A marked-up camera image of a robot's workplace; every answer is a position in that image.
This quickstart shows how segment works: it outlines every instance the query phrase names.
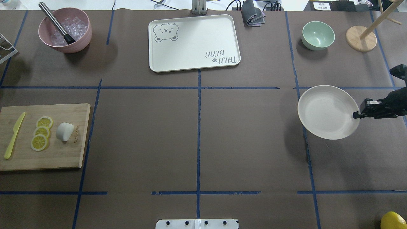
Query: green bowl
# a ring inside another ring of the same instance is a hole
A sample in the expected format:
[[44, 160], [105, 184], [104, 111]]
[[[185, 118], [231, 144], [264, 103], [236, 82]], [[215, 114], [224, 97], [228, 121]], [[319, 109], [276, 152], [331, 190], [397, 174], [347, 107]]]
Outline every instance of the green bowl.
[[335, 41], [335, 33], [329, 25], [323, 22], [308, 22], [302, 28], [301, 40], [311, 50], [323, 50]]

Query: wooden pole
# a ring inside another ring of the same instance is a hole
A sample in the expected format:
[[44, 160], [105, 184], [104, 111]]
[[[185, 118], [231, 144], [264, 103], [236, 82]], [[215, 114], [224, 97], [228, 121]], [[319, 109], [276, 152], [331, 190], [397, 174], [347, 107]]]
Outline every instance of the wooden pole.
[[[383, 5], [381, 4], [381, 0], [378, 0], [378, 2], [379, 2], [380, 12], [383, 13]], [[402, 25], [401, 22], [396, 21], [396, 20], [394, 20], [394, 19], [391, 19], [391, 18], [386, 18], [386, 19], [389, 20], [389, 21], [391, 21], [391, 22], [394, 22], [394, 23], [396, 23], [396, 24]]]
[[377, 19], [371, 24], [361, 35], [360, 39], [364, 39], [369, 33], [371, 33], [384, 19], [387, 18], [404, 0], [398, 0], [392, 3]]

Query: round wooden base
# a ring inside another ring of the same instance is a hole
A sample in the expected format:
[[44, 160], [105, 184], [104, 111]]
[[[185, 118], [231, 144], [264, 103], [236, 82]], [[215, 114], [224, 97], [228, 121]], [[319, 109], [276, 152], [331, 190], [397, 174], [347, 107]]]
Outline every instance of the round wooden base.
[[367, 37], [360, 39], [360, 35], [366, 31], [364, 26], [353, 26], [346, 32], [346, 42], [355, 50], [360, 52], [368, 52], [376, 47], [377, 38], [373, 32], [370, 32]]

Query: gray cloth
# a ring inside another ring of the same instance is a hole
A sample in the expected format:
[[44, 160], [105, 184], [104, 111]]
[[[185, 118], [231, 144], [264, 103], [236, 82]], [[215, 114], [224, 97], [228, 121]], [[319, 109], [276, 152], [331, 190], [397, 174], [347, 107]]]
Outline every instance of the gray cloth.
[[242, 16], [248, 26], [261, 26], [265, 23], [264, 17], [266, 15], [259, 8], [254, 7], [253, 0], [243, 2]]

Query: wooden cutting board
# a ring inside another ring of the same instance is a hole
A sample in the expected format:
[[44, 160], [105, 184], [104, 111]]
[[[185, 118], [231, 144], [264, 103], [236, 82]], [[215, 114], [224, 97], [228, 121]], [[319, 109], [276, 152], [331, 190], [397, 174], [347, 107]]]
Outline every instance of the wooden cutting board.
[[[13, 136], [14, 124], [23, 112], [26, 115], [18, 131], [13, 153], [6, 160], [4, 154]], [[3, 107], [0, 112], [0, 171], [82, 167], [89, 114], [90, 105], [87, 103]], [[43, 116], [49, 116], [54, 121], [48, 138], [49, 145], [42, 151], [34, 151], [31, 140], [37, 120]], [[63, 122], [74, 125], [67, 142], [55, 136]]]

